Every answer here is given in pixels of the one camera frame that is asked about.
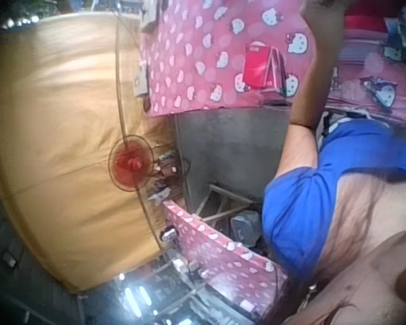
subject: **gray wall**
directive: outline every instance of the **gray wall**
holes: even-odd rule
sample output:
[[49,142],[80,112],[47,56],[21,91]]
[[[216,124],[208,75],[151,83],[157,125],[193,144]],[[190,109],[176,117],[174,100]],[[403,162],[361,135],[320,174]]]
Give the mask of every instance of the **gray wall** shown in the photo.
[[[3,261],[9,251],[18,261],[11,269]],[[3,308],[21,319],[25,310],[33,311],[29,324],[82,323],[82,309],[76,295],[70,295],[26,250],[6,219],[0,202],[0,300]]]
[[285,112],[268,108],[219,109],[175,116],[177,145],[191,163],[187,175],[195,210],[219,182],[226,189],[262,200],[277,169],[288,126]]

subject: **tarp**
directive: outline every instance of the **tarp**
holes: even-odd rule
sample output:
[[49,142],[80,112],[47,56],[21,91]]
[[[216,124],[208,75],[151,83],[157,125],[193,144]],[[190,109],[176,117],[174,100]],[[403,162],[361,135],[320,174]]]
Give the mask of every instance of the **tarp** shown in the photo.
[[[41,265],[70,292],[159,254],[135,193],[114,186],[108,156],[121,138],[111,13],[60,16],[0,33],[0,197]],[[168,144],[133,96],[138,20],[122,17],[120,73],[128,134]]]

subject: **person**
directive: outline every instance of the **person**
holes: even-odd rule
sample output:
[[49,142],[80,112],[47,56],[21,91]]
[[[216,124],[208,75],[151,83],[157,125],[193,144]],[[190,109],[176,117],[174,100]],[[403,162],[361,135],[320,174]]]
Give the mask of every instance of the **person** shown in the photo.
[[356,260],[283,325],[406,324],[406,231]]
[[[294,100],[263,207],[263,232],[288,273],[295,303],[310,284],[327,284],[406,231],[406,140],[379,121],[345,118],[317,149],[316,130],[343,46],[344,14],[355,2],[304,0],[301,9],[315,37],[315,57]],[[295,303],[288,302],[285,316]]]

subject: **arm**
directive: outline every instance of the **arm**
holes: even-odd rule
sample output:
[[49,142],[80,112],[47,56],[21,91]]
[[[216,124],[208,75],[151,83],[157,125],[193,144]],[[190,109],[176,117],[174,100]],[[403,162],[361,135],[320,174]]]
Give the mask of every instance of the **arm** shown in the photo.
[[301,14],[315,36],[316,54],[294,100],[275,177],[298,167],[317,167],[315,132],[330,92],[332,70],[342,48],[344,13],[353,1],[305,0]]
[[334,57],[316,53],[296,96],[277,175],[298,167],[317,167],[315,131],[330,92]]

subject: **fan guard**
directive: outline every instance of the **fan guard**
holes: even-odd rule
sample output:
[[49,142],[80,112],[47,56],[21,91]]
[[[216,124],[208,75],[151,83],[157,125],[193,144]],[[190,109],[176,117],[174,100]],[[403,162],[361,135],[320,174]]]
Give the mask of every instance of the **fan guard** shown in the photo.
[[154,169],[154,152],[138,135],[128,135],[116,142],[108,159],[108,170],[114,185],[125,192],[144,187]]

